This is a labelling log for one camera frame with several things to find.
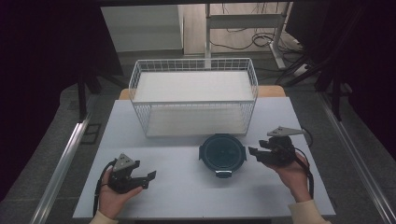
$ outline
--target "hand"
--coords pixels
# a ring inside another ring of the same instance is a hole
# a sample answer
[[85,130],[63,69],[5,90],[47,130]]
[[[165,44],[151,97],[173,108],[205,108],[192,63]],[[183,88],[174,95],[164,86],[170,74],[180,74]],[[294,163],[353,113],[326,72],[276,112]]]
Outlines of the hand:
[[118,194],[107,185],[112,170],[112,168],[107,170],[102,179],[102,187],[99,194],[99,211],[106,217],[115,219],[125,203],[140,193],[143,188],[138,187],[131,189],[127,193]]
[[[296,156],[303,163],[305,163],[305,165],[308,165],[308,162],[303,156],[300,155],[300,153],[296,152]],[[279,177],[282,180],[283,184],[290,189],[291,195],[294,197],[294,200],[297,203],[312,200],[308,191],[306,173],[303,167],[301,167],[301,165],[298,164],[296,161],[284,167],[269,164],[264,165],[275,170],[275,172],[279,174]]]

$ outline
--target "black circular object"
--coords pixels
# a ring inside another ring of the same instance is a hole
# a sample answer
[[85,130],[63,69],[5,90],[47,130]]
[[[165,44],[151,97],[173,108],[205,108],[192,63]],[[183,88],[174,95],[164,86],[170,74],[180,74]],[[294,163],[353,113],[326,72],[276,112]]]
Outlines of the black circular object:
[[217,133],[200,146],[200,159],[217,177],[230,177],[247,159],[245,147],[227,133]]

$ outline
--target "white wire basket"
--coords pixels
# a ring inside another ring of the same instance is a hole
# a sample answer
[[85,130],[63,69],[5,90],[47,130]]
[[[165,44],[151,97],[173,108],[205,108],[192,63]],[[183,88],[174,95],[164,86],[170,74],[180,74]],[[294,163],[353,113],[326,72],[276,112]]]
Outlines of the white wire basket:
[[258,88],[250,59],[139,60],[129,94],[147,137],[246,135]]

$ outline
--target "gray carpet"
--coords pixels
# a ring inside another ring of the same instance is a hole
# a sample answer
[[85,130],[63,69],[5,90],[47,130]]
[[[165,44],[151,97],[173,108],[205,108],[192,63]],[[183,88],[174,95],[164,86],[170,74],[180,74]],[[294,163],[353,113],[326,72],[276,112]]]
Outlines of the gray carpet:
[[[256,68],[276,70],[271,54],[247,53],[237,56],[251,57]],[[146,55],[146,58],[150,57],[180,58],[183,56],[177,53]],[[124,55],[121,61],[123,62],[125,76],[117,77],[117,79],[128,83],[128,76],[131,74],[134,61],[137,58],[141,59],[141,55]],[[279,76],[279,72],[257,69],[257,76],[261,85],[273,84]],[[73,219],[72,216],[79,194],[91,169],[108,116],[121,91],[121,88],[114,83],[103,78],[99,79],[103,90],[92,112],[91,126],[88,129],[88,133],[97,132],[97,135],[86,134],[83,137],[83,143],[78,147],[46,223],[89,222],[89,220]],[[308,135],[306,136],[307,142],[310,143],[313,140],[311,151],[337,214],[335,217],[326,218],[332,223],[383,223],[375,204],[361,183],[355,167],[320,103],[318,93],[313,88],[315,79],[315,77],[311,77],[294,87],[286,88],[285,91],[292,101],[301,125],[313,135],[313,139]],[[7,197],[0,203],[0,223],[28,223],[31,220],[77,123],[77,101],[76,86],[64,90],[61,96],[61,106],[47,134]],[[346,97],[341,101],[341,116],[343,124],[353,138],[364,161],[386,193],[392,206],[395,207],[395,161],[353,112]],[[291,219],[289,217],[275,218],[273,223],[291,223]]]

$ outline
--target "dark background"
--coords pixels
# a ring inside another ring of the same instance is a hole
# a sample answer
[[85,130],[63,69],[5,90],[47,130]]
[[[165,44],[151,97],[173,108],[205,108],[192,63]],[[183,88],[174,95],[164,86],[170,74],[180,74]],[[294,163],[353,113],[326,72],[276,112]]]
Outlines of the dark background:
[[[296,30],[316,38],[304,41],[296,34],[307,47],[325,40],[312,54],[313,61],[320,62],[333,47],[340,33],[332,31],[354,3],[332,1],[321,6],[322,13],[316,8],[310,10],[315,15],[299,14],[316,16],[305,21],[320,22],[309,26],[295,20]],[[339,55],[338,67],[353,90],[351,105],[394,154],[396,8],[376,1],[369,8]],[[289,28],[292,24],[290,14]],[[79,76],[96,76],[94,70],[120,75],[121,69],[101,10],[89,1],[1,1],[0,52],[2,200],[48,129],[61,91]]]
[[[339,40],[354,8],[364,2],[294,3],[286,31],[310,50],[314,63],[320,63]],[[393,2],[368,1],[337,56],[337,71],[352,89],[348,99],[355,112],[396,160],[395,12]]]
[[92,2],[1,1],[0,8],[3,200],[52,122],[62,90],[79,76],[95,77],[95,69],[121,69]]

